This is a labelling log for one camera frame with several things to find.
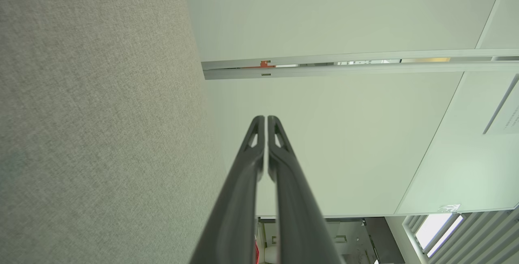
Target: white panel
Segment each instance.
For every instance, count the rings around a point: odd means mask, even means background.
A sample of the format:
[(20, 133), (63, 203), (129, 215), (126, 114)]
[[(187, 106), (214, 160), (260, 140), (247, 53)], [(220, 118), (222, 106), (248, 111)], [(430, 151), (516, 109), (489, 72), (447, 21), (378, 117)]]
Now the white panel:
[(512, 257), (506, 259), (502, 264), (517, 264), (519, 263), (519, 253), (515, 253)]
[(188, 0), (202, 61), (475, 48), (494, 0)]
[[(325, 216), (393, 214), (461, 73), (206, 81), (231, 166), (251, 119), (280, 118)], [(265, 172), (257, 214), (273, 216)]]
[(397, 213), (513, 208), (519, 135), (483, 135), (515, 72), (465, 72)]
[(478, 48), (519, 48), (519, 0), (496, 0)]

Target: white partition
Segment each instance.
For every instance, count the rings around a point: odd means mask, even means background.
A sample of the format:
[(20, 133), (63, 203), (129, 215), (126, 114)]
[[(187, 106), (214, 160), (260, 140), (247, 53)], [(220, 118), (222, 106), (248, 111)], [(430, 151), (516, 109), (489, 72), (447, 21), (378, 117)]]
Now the white partition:
[(495, 0), (188, 0), (202, 61), (473, 49)]

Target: sticker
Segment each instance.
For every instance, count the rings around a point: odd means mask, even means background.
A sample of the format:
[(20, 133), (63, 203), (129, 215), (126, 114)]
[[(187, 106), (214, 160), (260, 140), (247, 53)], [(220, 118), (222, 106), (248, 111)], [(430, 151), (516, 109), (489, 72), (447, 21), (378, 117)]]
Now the sticker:
[(442, 206), (442, 207), (438, 208), (438, 211), (439, 211), (439, 212), (450, 212), (450, 213), (454, 213), (454, 212), (458, 211), (458, 209), (459, 209), (460, 206), (461, 206), (461, 204), (445, 205), (445, 206)]

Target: gray carpet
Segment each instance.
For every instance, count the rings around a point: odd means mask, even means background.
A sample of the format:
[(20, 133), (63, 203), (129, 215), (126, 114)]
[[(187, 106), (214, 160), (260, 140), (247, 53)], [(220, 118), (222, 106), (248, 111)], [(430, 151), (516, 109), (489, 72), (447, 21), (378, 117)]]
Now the gray carpet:
[(0, 67), (0, 262), (187, 262), (225, 168), (185, 0), (0, 0)]

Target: light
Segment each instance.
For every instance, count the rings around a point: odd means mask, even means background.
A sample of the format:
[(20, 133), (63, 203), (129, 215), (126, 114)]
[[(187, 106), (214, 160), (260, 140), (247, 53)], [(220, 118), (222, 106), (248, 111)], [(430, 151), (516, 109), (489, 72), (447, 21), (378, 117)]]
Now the light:
[(450, 236), (450, 234), (452, 234), (454, 229), (456, 229), (456, 227), (462, 222), (462, 220), (463, 220), (463, 216), (461, 216), (461, 215), (458, 216), (458, 218), (456, 218), (456, 221), (454, 221), (454, 223), (452, 223), (452, 225), (443, 234), (443, 236), (440, 238), (440, 240), (438, 240), (436, 245), (434, 245), (433, 248), (427, 253), (427, 257), (431, 258), (431, 256), (434, 254), (434, 252), (436, 252), (436, 250), (438, 250), (443, 245), (443, 242), (445, 242), (445, 240), (447, 240), (447, 238)]
[(416, 231), (416, 238), (422, 248), (429, 244), (429, 242), (436, 236), (436, 233), (449, 220), (450, 213), (431, 214), (428, 215), (421, 227)]

